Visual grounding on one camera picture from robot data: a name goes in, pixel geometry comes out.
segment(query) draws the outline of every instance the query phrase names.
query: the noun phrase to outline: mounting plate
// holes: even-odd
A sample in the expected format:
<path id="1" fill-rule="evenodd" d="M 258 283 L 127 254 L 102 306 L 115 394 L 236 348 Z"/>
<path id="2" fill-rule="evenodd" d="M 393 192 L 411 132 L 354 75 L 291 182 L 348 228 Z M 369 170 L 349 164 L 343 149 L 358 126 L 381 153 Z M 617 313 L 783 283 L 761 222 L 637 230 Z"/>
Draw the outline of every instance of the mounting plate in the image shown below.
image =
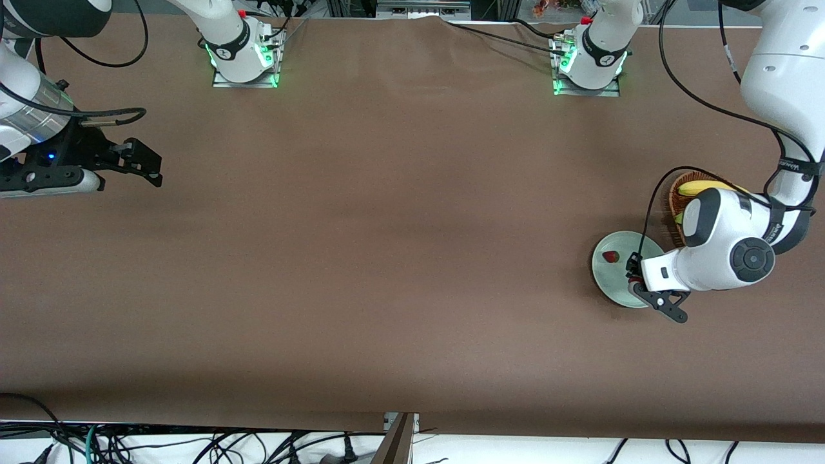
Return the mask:
<path id="1" fill-rule="evenodd" d="M 619 96 L 619 79 L 613 78 L 607 87 L 599 90 L 591 90 L 589 88 L 581 88 L 570 78 L 567 74 L 561 71 L 563 65 L 566 65 L 566 60 L 570 59 L 575 50 L 576 40 L 573 37 L 573 29 L 567 29 L 564 33 L 556 34 L 552 39 L 548 39 L 548 44 L 551 50 L 562 50 L 566 55 L 558 56 L 556 54 L 550 55 L 550 70 L 553 75 L 553 94 L 554 95 L 579 95 L 584 97 L 618 97 Z"/>
<path id="2" fill-rule="evenodd" d="M 272 50 L 263 52 L 264 56 L 271 56 L 273 65 L 261 73 L 257 78 L 245 82 L 234 83 L 222 76 L 218 70 L 214 71 L 212 77 L 212 87 L 215 88 L 278 88 L 281 80 L 281 61 L 284 59 L 284 43 L 286 41 L 286 31 L 279 32 L 264 45 L 274 46 Z"/>

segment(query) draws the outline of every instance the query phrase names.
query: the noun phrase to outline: table surface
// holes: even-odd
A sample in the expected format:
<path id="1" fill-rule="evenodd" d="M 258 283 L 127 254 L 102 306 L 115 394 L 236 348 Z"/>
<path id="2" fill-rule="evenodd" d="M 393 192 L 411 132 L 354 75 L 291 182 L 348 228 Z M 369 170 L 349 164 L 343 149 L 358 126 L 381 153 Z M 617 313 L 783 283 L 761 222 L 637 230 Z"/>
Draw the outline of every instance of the table surface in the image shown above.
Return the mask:
<path id="1" fill-rule="evenodd" d="M 669 168 L 758 189 L 776 165 L 768 131 L 668 81 L 655 30 L 621 97 L 581 98 L 553 95 L 541 52 L 432 17 L 309 21 L 280 88 L 213 89 L 194 26 L 148 22 L 128 69 L 45 40 L 79 107 L 148 108 L 106 133 L 165 178 L 0 204 L 3 391 L 77 420 L 380 429 L 414 410 L 442 433 L 825 440 L 819 220 L 765 282 L 693 294 L 687 324 L 592 280 L 595 243 L 641 229 Z M 757 34 L 729 33 L 740 69 Z M 132 56 L 138 18 L 77 43 Z M 717 31 L 667 47 L 686 85 L 747 110 Z"/>

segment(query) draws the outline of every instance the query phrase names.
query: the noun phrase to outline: power cord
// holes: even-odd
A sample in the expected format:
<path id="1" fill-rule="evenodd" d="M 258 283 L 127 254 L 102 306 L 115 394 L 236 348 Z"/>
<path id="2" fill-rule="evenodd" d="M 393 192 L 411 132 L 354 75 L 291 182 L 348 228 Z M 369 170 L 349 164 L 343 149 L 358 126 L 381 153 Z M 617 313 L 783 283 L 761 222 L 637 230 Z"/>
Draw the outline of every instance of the power cord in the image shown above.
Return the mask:
<path id="1" fill-rule="evenodd" d="M 662 58 L 662 65 L 665 68 L 665 72 L 667 73 L 667 76 L 673 81 L 673 83 L 675 83 L 676 86 L 679 87 L 679 89 L 682 90 L 688 97 L 692 98 L 694 101 L 698 102 L 699 104 L 701 104 L 704 107 L 707 107 L 711 110 L 720 112 L 720 113 L 722 113 L 726 116 L 731 116 L 733 118 L 739 119 L 741 121 L 747 121 L 747 122 L 750 122 L 752 124 L 756 124 L 756 125 L 759 125 L 761 127 L 765 127 L 767 129 L 770 129 L 770 130 L 775 130 L 776 132 L 784 135 L 786 138 L 788 138 L 789 140 L 791 140 L 795 144 L 797 144 L 800 149 L 802 149 L 802 151 L 805 153 L 805 156 L 808 157 L 808 160 L 810 162 L 815 163 L 816 161 L 814 160 L 813 156 L 811 155 L 811 152 L 808 149 L 808 147 L 806 147 L 802 143 L 802 141 L 799 140 L 795 135 L 792 135 L 792 134 L 788 133 L 787 131 L 782 130 L 779 127 L 776 127 L 775 125 L 769 124 L 767 122 L 759 121 L 758 119 L 754 119 L 754 118 L 749 117 L 749 116 L 740 115 L 740 114 L 735 113 L 733 111 L 726 110 L 726 109 L 721 108 L 721 107 L 717 107 L 716 105 L 714 105 L 712 103 L 708 103 L 707 101 L 703 100 L 701 97 L 696 96 L 690 89 L 688 89 L 687 87 L 685 87 L 685 85 L 683 83 L 681 83 L 679 78 L 677 78 L 676 75 L 671 70 L 670 64 L 667 63 L 667 56 L 665 55 L 665 47 L 664 47 L 665 20 L 667 18 L 667 14 L 673 8 L 673 5 L 676 4 L 676 1 L 677 0 L 669 0 L 665 4 L 665 10 L 664 10 L 664 13 L 662 14 L 662 21 L 659 23 L 659 55 Z"/>
<path id="2" fill-rule="evenodd" d="M 728 35 L 724 31 L 724 14 L 722 13 L 722 3 L 719 4 L 719 35 L 722 36 L 722 46 L 724 47 L 725 56 L 728 57 L 728 64 L 730 70 L 733 71 L 733 76 L 736 82 L 742 83 L 742 78 L 739 76 L 739 70 L 736 69 L 736 63 L 733 61 L 733 55 L 730 54 L 730 47 L 728 47 Z"/>
<path id="3" fill-rule="evenodd" d="M 352 449 L 352 440 L 350 439 L 349 434 L 344 435 L 344 462 L 350 464 L 352 462 L 358 461 L 358 455 L 356 454 L 355 450 Z"/>
<path id="4" fill-rule="evenodd" d="M 530 32 L 532 32 L 533 34 L 536 34 L 536 35 L 537 35 L 537 36 L 539 36 L 539 37 L 544 37 L 545 39 L 552 39 L 552 38 L 553 38 L 553 36 L 554 36 L 555 34 L 558 34 L 558 32 L 556 32 L 556 33 L 554 33 L 554 34 L 546 34 L 546 33 L 542 32 L 542 31 L 539 31 L 539 30 L 538 30 L 538 29 L 536 29 L 535 27 L 533 27 L 533 25 L 532 25 L 532 24 L 530 24 L 529 22 L 524 21 L 524 20 L 522 20 L 522 19 L 519 19 L 519 18 L 517 18 L 517 17 L 512 18 L 512 19 L 510 20 L 510 22 L 515 22 L 515 23 L 521 24 L 522 26 L 526 27 L 526 28 L 527 28 Z"/>
<path id="5" fill-rule="evenodd" d="M 286 455 L 284 455 L 284 456 L 279 457 L 278 459 L 276 459 L 276 460 L 274 461 L 274 464 L 281 464 L 281 462 L 285 461 L 286 459 L 290 459 L 290 458 L 292 457 L 292 455 L 293 455 L 293 454 L 297 454 L 297 453 L 298 453 L 298 451 L 301 451 L 302 449 L 304 449 L 304 448 L 306 448 L 306 447 L 311 447 L 311 446 L 313 446 L 314 444 L 318 444 L 318 443 L 321 443 L 321 442 L 326 442 L 326 441 L 328 441 L 328 440 L 335 440 L 335 439 L 338 439 L 338 438 L 344 438 L 344 437 L 346 437 L 346 436 L 350 436 L 350 437 L 360 437 L 360 436 L 384 436 L 384 433 L 353 432 L 353 433 L 344 433 L 344 434 L 341 434 L 341 435 L 331 435 L 331 436 L 329 436 L 329 437 L 324 437 L 324 438 L 318 438 L 317 440 L 313 440 L 313 441 L 311 441 L 311 442 L 309 442 L 309 443 L 304 443 L 303 445 L 301 445 L 301 446 L 299 446 L 299 447 L 295 447 L 295 450 L 290 450 L 290 452 L 289 452 L 289 453 L 287 453 Z"/>
<path id="6" fill-rule="evenodd" d="M 46 447 L 46 449 L 44 449 L 40 453 L 40 455 L 37 457 L 37 459 L 35 459 L 34 462 L 32 462 L 31 464 L 46 464 L 46 462 L 49 460 L 49 453 L 51 453 L 51 450 L 52 450 L 53 447 L 54 447 L 53 443 L 50 444 L 48 447 Z"/>
<path id="7" fill-rule="evenodd" d="M 531 49 L 535 49 L 535 50 L 541 50 L 541 51 L 549 53 L 549 54 L 557 54 L 559 56 L 564 55 L 564 52 L 562 50 L 551 50 L 547 47 L 539 47 L 538 45 L 528 44 L 526 42 L 511 39 L 509 37 L 497 36 L 495 34 L 491 34 L 491 33 L 486 32 L 486 31 L 480 31 L 478 29 L 473 29 L 472 27 L 467 27 L 467 26 L 464 26 L 464 25 L 461 25 L 461 24 L 455 24 L 454 22 L 447 22 L 447 24 L 449 24 L 450 26 L 453 26 L 453 27 L 457 27 L 459 29 L 464 29 L 465 31 L 473 32 L 474 34 L 480 34 L 482 36 L 492 37 L 493 39 L 504 40 L 505 42 L 510 42 L 511 44 L 521 45 L 523 47 L 527 47 L 527 48 L 531 48 Z"/>
<path id="8" fill-rule="evenodd" d="M 4 10 L 4 9 L 5 8 L 0 7 L 0 20 L 2 20 L 2 16 L 3 16 L 2 10 Z M 23 395 L 21 393 L 0 392 L 0 398 L 10 398 L 10 399 L 13 399 L 13 400 L 22 400 L 22 401 L 25 401 L 25 402 L 28 402 L 28 403 L 32 403 L 33 405 L 35 405 L 38 408 L 40 408 L 41 410 L 43 410 L 43 412 L 45 412 L 46 415 L 49 416 L 49 419 L 51 419 L 52 422 L 54 422 L 54 427 L 59 432 L 60 437 L 62 438 L 62 440 L 58 440 L 58 441 L 63 443 L 63 444 L 66 444 L 67 446 L 69 446 L 68 459 L 69 459 L 69 462 L 71 464 L 74 464 L 74 452 L 72 452 L 72 450 L 71 450 L 72 442 L 70 441 L 71 436 L 66 432 L 66 429 L 64 428 L 63 423 L 61 423 L 60 420 L 57 419 L 57 416 L 54 415 L 54 413 L 46 405 L 44 405 L 42 402 L 40 402 L 40 400 L 38 400 L 38 399 L 36 399 L 32 396 Z"/>
<path id="9" fill-rule="evenodd" d="M 295 440 L 298 440 L 299 438 L 302 438 L 307 433 L 309 433 L 309 432 L 303 432 L 303 431 L 297 431 L 297 430 L 294 431 L 292 434 L 290 434 L 289 437 L 287 437 L 283 442 L 280 443 L 280 445 L 278 445 L 275 448 L 275 451 L 273 451 L 272 454 L 270 454 L 269 457 L 262 464 L 272 464 L 275 461 L 275 459 L 278 457 L 278 455 L 281 454 L 281 452 L 283 452 L 285 449 L 287 449 L 288 446 L 291 443 L 294 443 Z"/>
<path id="10" fill-rule="evenodd" d="M 731 457 L 731 455 L 733 455 L 733 450 L 735 450 L 737 446 L 739 446 L 738 441 L 733 442 L 733 443 L 730 444 L 730 448 L 728 448 L 728 452 L 726 452 L 725 455 L 724 455 L 724 464 L 730 464 L 730 457 Z"/>
<path id="11" fill-rule="evenodd" d="M 35 57 L 37 58 L 37 68 L 43 74 L 46 74 L 46 64 L 43 61 L 43 45 L 40 43 L 40 41 L 40 37 L 35 39 Z"/>
<path id="12" fill-rule="evenodd" d="M 295 451 L 295 443 L 290 443 L 290 464 L 301 464 L 301 460 L 298 458 L 298 452 Z"/>
<path id="13" fill-rule="evenodd" d="M 671 456 L 675 457 L 681 464 L 691 464 L 691 454 L 687 452 L 687 446 L 685 446 L 685 442 L 681 440 L 677 440 L 679 445 L 681 446 L 681 450 L 685 452 L 685 457 L 681 457 L 676 452 L 673 451 L 673 448 L 670 446 L 670 440 L 665 440 L 665 446 L 667 447 L 667 451 L 671 453 Z"/>
<path id="14" fill-rule="evenodd" d="M 275 37 L 275 36 L 277 36 L 278 34 L 280 34 L 280 33 L 281 33 L 284 29 L 286 29 L 286 25 L 290 24 L 290 19 L 291 19 L 291 18 L 292 18 L 292 17 L 286 17 L 286 21 L 284 21 L 284 24 L 282 24 L 282 25 L 281 25 L 280 29 L 278 29 L 278 30 L 277 30 L 277 31 L 275 31 L 275 32 L 272 32 L 272 33 L 271 33 L 270 35 L 268 35 L 268 36 L 264 36 L 264 37 L 263 37 L 263 40 L 269 40 L 269 39 L 271 39 L 272 37 Z"/>
<path id="15" fill-rule="evenodd" d="M 0 24 L 4 24 L 6 20 L 6 9 L 0 8 Z M 124 120 L 114 120 L 111 123 L 113 125 L 127 125 L 131 124 L 138 119 L 144 117 L 146 115 L 146 108 L 135 107 L 135 108 L 121 108 L 120 110 L 105 110 L 105 111 L 70 111 L 64 110 L 61 108 L 54 108 L 48 107 L 46 105 L 41 105 L 37 102 L 33 102 L 27 98 L 23 98 L 20 95 L 14 93 L 10 88 L 6 87 L 6 84 L 0 83 L 0 92 L 5 93 L 13 100 L 16 100 L 24 105 L 29 107 L 35 108 L 36 110 L 45 111 L 47 113 L 52 113 L 55 115 L 61 116 L 71 116 L 71 117 L 81 117 L 81 118 L 97 118 L 97 117 L 106 117 L 106 116 L 120 116 L 120 115 L 134 115 L 130 118 L 126 118 Z"/>
<path id="16" fill-rule="evenodd" d="M 75 44 L 73 44 L 69 39 L 65 37 L 60 37 L 60 39 L 68 45 L 68 47 L 74 50 L 75 53 L 79 54 L 83 58 L 91 61 L 94 64 L 99 66 L 105 66 L 107 68 L 125 68 L 127 66 L 131 66 L 132 64 L 137 63 L 140 61 L 141 58 L 144 57 L 146 54 L 146 49 L 149 47 L 149 26 L 146 24 L 146 16 L 144 15 L 144 10 L 140 7 L 140 2 L 138 0 L 133 0 L 134 5 L 138 8 L 138 14 L 140 15 L 140 21 L 144 25 L 144 47 L 140 50 L 137 56 L 129 61 L 125 61 L 124 63 L 107 63 L 105 61 L 100 61 L 99 59 L 94 59 L 93 57 L 89 56 L 88 54 L 84 53 L 83 50 L 80 50 Z"/>
<path id="17" fill-rule="evenodd" d="M 619 453 L 621 452 L 621 448 L 625 447 L 625 444 L 627 443 L 628 440 L 629 440 L 629 438 L 622 438 L 621 439 L 619 444 L 616 446 L 616 449 L 613 450 L 613 455 L 610 456 L 610 459 L 608 459 L 605 462 L 605 464 L 614 464 L 616 462 L 616 458 L 619 457 Z"/>

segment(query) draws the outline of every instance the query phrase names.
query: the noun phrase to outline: black strap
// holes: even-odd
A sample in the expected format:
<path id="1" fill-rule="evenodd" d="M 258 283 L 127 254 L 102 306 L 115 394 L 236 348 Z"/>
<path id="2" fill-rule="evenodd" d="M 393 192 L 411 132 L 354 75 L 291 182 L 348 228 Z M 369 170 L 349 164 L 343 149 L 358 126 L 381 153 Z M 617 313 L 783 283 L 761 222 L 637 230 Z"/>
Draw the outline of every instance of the black strap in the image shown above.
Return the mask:
<path id="1" fill-rule="evenodd" d="M 779 169 L 818 178 L 823 175 L 823 171 L 825 171 L 825 163 L 812 163 L 810 161 L 799 161 L 798 159 L 783 157 L 779 159 Z"/>
<path id="2" fill-rule="evenodd" d="M 584 33 L 582 33 L 582 43 L 584 44 L 584 49 L 590 56 L 593 57 L 596 61 L 596 66 L 599 68 L 608 68 L 612 66 L 613 63 L 621 59 L 622 55 L 625 54 L 627 47 L 630 45 L 627 44 L 623 49 L 617 51 L 607 51 L 601 49 L 593 43 L 593 40 L 590 39 L 590 27 L 585 29 Z"/>
<path id="3" fill-rule="evenodd" d="M 246 21 L 241 22 L 243 23 L 243 31 L 241 31 L 241 35 L 229 43 L 218 45 L 204 39 L 206 45 L 209 46 L 216 58 L 224 61 L 230 61 L 231 59 L 235 59 L 235 54 L 237 54 L 243 47 L 247 46 L 247 43 L 249 42 L 249 23 Z"/>
<path id="4" fill-rule="evenodd" d="M 770 242 L 773 242 L 782 231 L 782 228 L 784 227 L 782 225 L 782 218 L 785 217 L 787 208 L 785 207 L 785 204 L 775 199 L 773 196 L 768 196 L 768 201 L 771 204 L 771 218 L 768 220 L 768 228 L 765 230 L 765 234 L 762 235 L 762 239 L 769 244 Z"/>

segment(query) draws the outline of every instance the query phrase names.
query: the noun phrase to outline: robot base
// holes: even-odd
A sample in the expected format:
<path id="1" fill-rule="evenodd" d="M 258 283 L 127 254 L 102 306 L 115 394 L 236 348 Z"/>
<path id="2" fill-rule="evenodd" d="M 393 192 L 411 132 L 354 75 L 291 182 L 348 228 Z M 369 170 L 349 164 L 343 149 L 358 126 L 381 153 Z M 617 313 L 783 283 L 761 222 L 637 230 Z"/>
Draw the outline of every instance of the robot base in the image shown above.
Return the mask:
<path id="1" fill-rule="evenodd" d="M 618 97 L 619 96 L 619 79 L 613 78 L 612 81 L 605 88 L 591 90 L 589 88 L 581 88 L 561 71 L 561 68 L 567 66 L 572 54 L 572 48 L 575 46 L 573 39 L 573 30 L 568 29 L 563 34 L 556 34 L 554 38 L 548 39 L 551 50 L 562 50 L 566 55 L 558 56 L 556 54 L 550 55 L 550 71 L 553 76 L 553 94 L 554 95 L 580 95 L 584 97 Z"/>
<path id="2" fill-rule="evenodd" d="M 591 271 L 601 291 L 616 304 L 627 308 L 644 308 L 647 303 L 630 293 L 625 264 L 633 252 L 639 250 L 642 235 L 622 230 L 607 235 L 596 245 L 591 260 Z M 642 255 L 653 258 L 663 255 L 662 248 L 649 237 L 644 240 Z"/>
<path id="3" fill-rule="evenodd" d="M 281 80 L 281 61 L 284 59 L 284 44 L 286 41 L 286 31 L 281 31 L 277 36 L 272 37 L 271 45 L 274 48 L 265 52 L 265 58 L 271 58 L 273 65 L 266 69 L 260 76 L 245 83 L 229 81 L 216 69 L 212 78 L 212 87 L 215 88 L 278 88 Z"/>

